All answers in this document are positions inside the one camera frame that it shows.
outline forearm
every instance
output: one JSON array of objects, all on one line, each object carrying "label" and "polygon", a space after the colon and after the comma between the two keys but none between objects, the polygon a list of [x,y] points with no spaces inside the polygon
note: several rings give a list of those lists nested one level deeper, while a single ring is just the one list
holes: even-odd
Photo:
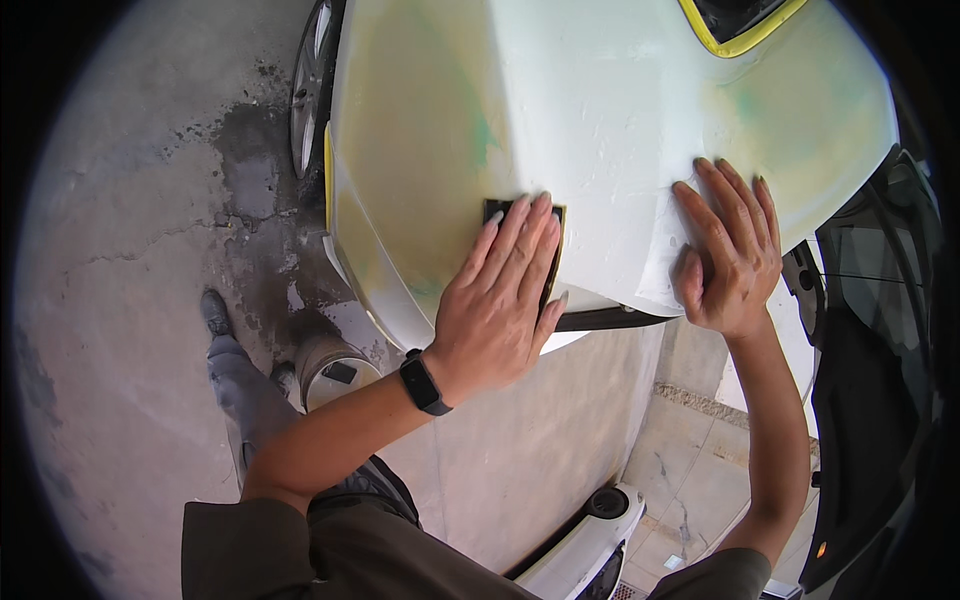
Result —
[{"label": "forearm", "polygon": [[394,372],[312,411],[258,448],[242,500],[273,497],[306,514],[314,495],[431,419]]},{"label": "forearm", "polygon": [[[744,523],[762,522],[770,548],[764,554],[774,564],[804,509],[810,456],[797,385],[769,314],[762,320],[756,332],[727,344],[750,422],[751,508]],[[722,547],[736,547],[736,537],[734,530]]]}]

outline gray sneaker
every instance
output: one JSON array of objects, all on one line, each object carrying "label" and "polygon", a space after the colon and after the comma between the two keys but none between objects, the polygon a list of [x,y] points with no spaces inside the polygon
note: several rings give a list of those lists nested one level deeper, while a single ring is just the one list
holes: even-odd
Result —
[{"label": "gray sneaker", "polygon": [[294,384],[297,382],[297,372],[294,369],[294,364],[287,361],[275,366],[270,373],[270,380],[280,389],[283,397],[289,398],[290,391],[294,389]]},{"label": "gray sneaker", "polygon": [[220,293],[214,289],[207,289],[200,296],[200,313],[204,316],[206,328],[210,335],[233,335],[233,325],[230,324],[230,315],[227,304]]}]

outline watch face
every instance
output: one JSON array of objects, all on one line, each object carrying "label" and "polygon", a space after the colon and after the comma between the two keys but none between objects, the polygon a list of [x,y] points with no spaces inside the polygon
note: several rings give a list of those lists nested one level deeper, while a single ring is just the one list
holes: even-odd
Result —
[{"label": "watch face", "polygon": [[440,393],[430,379],[421,360],[412,360],[400,367],[400,377],[407,386],[410,397],[417,404],[417,408],[424,410],[440,399]]}]

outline leg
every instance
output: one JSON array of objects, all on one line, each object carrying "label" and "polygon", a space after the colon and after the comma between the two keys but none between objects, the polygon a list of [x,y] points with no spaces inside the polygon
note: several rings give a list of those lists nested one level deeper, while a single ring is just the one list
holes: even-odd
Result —
[{"label": "leg", "polygon": [[227,436],[242,491],[253,454],[293,424],[300,413],[276,384],[253,365],[231,335],[213,339],[206,354],[206,370],[217,405],[227,416]]}]

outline person's left hand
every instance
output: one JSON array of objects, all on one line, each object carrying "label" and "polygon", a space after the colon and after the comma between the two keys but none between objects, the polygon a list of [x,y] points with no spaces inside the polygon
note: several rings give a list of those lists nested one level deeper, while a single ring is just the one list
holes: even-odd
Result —
[{"label": "person's left hand", "polygon": [[565,297],[547,304],[537,319],[560,241],[560,221],[551,209],[544,192],[533,205],[527,196],[514,202],[501,228],[503,213],[498,212],[446,286],[436,338],[422,357],[447,405],[520,379],[556,328]]}]

